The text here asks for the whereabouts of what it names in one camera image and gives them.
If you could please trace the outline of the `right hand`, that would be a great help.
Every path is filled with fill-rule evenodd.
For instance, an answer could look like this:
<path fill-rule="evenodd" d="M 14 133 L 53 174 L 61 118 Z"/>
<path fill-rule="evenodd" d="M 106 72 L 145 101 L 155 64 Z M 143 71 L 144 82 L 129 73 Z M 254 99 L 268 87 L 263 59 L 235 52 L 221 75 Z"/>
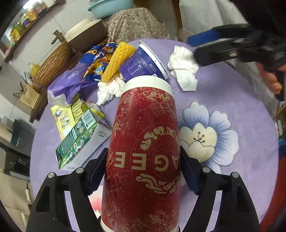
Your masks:
<path fill-rule="evenodd" d="M 283 86 L 278 82 L 276 75 L 274 73 L 267 72 L 261 63 L 256 62 L 255 64 L 259 75 L 270 91 L 274 94 L 280 94 L 283 90 Z"/>

